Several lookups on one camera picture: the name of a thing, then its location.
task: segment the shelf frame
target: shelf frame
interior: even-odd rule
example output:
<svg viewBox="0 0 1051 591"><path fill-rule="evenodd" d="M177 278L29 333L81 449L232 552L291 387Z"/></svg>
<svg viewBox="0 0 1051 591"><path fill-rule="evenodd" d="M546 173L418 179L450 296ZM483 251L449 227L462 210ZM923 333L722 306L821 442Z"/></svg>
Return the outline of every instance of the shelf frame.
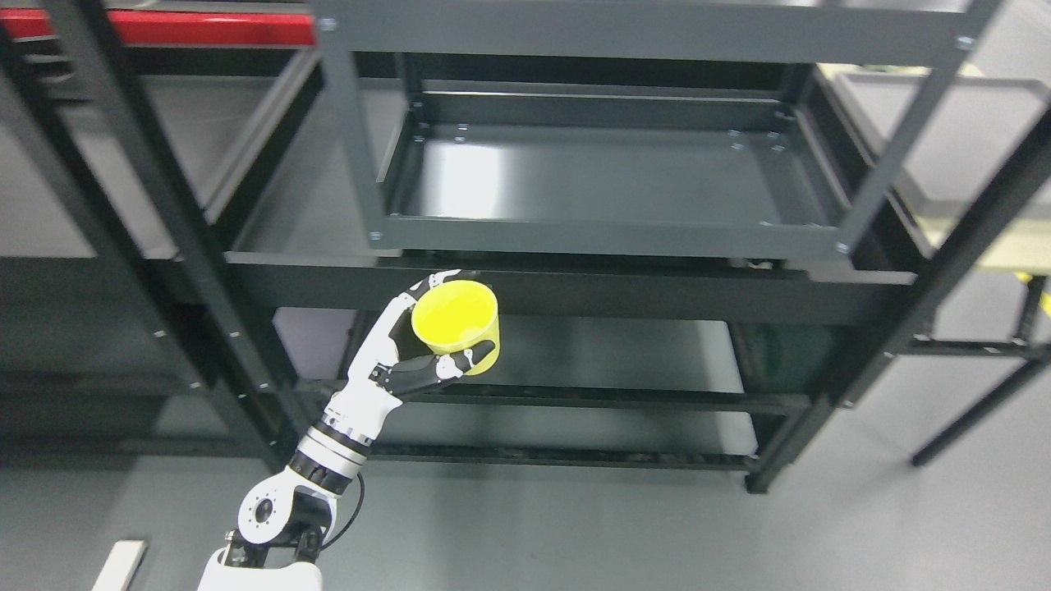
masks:
<svg viewBox="0 0 1051 591"><path fill-rule="evenodd" d="M338 119L356 206L375 247L782 260L844 260L861 247L873 220L883 210L905 157L998 5L1000 0L974 0L966 12L957 13L902 9L879 2L854 8L786 6L778 2L454 0L440 6L421 0L311 2L317 15L318 43L330 91L338 104L348 105L341 109ZM541 25L550 22L559 22L560 26ZM919 28L913 30L910 28L913 26ZM536 30L544 33L536 35ZM639 30L661 34L651 37L639 35ZM891 34L895 43L885 41ZM699 38L706 42L696 43ZM396 134L398 140L393 151L382 163L374 162L369 149L354 58L357 52L394 53L399 75L404 77L409 104L406 121ZM766 105L767 111L753 113L748 109L762 107L761 101L750 104L745 104L747 100L739 101L733 105L737 108L734 110L727 109L729 102L704 104L694 98L692 103L682 97L645 101L637 96L594 97L573 91L437 93L428 89L428 75L416 63L417 54L451 54L456 59L478 55L486 60L497 56L572 56L574 59L769 62L790 64L792 74L786 77L778 100ZM832 187L845 195L841 203L843 211L826 211L825 217L832 218L830 221L755 220L750 225L632 220L603 223L467 219L409 215L400 210L405 196L411 190L406 186L414 184L416 177L412 172L398 172L406 168L407 162L418 163L424 158L428 130L447 118L476 124L517 116L519 120L514 123L519 125L556 127L610 125L617 120L626 127L702 123L738 131L761 127L778 134L785 121L796 121L796 105L809 91L806 75L811 72L810 64L821 61L931 67L931 75L905 114L898 133L857 189L844 191L842 187ZM806 156L807 150L817 150L813 144L803 142L800 152ZM824 158L820 152L813 157ZM747 199L761 197L747 196ZM827 201L820 195L815 200Z"/></svg>

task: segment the shelf leg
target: shelf leg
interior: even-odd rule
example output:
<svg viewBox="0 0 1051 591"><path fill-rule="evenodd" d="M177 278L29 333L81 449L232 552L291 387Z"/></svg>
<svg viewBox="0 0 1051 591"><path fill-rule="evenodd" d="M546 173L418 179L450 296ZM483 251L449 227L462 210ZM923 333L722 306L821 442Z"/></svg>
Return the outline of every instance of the shelf leg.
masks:
<svg viewBox="0 0 1051 591"><path fill-rule="evenodd" d="M924 466L930 463L940 453L956 440L964 436L972 427L991 414L1001 405L1009 401L1014 394L1022 390L1034 378L1039 375L1048 365L1051 365L1051 356L1043 360L1028 361L1022 367L1011 373L998 386L992 389L982 400L974 404L959 419L946 427L944 431L932 439L927 445L912 456L913 466Z"/></svg>

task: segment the robotic arm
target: robotic arm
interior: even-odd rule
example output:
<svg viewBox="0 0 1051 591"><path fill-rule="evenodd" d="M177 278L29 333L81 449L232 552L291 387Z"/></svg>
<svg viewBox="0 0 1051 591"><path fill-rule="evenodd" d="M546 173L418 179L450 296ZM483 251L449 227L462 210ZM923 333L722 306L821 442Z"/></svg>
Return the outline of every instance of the robotic arm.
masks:
<svg viewBox="0 0 1051 591"><path fill-rule="evenodd" d="M391 300L351 362L347 386L332 395L288 465L245 495L238 529L209 558L198 591L322 589L314 561L334 534L336 501L357 476L387 414L407 394L462 378L495 348L483 341L435 355L410 325L424 293L446 281L474 277L461 270L434 273ZM293 563L264 568L268 551L279 547L293 548Z"/></svg>

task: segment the gray floor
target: gray floor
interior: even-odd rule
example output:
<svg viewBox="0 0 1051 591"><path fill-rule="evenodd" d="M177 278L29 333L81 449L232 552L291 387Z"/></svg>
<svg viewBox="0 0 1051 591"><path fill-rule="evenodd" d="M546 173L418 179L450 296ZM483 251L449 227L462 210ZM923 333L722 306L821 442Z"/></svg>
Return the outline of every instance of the gray floor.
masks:
<svg viewBox="0 0 1051 591"><path fill-rule="evenodd" d="M1003 337L1021 292L971 277L940 333ZM1051 374L931 466L906 463L1011 365L897 361L767 496L718 473L372 463L362 518L322 557L327 588L1047 589ZM87 589L114 541L145 537L132 588L192 589L265 475L174 458L2 470L0 588Z"/></svg>

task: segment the white object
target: white object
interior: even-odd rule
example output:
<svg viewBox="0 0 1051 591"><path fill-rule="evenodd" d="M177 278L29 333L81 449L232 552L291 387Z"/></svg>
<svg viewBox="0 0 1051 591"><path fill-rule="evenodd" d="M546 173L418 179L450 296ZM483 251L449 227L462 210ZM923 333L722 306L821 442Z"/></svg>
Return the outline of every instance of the white object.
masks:
<svg viewBox="0 0 1051 591"><path fill-rule="evenodd" d="M115 543L91 591L126 591L145 551L146 542L143 539L120 539Z"/></svg>
<svg viewBox="0 0 1051 591"><path fill-rule="evenodd" d="M223 566L225 548L204 567L198 591L322 591L322 571L311 563L292 563L280 569L242 569Z"/></svg>

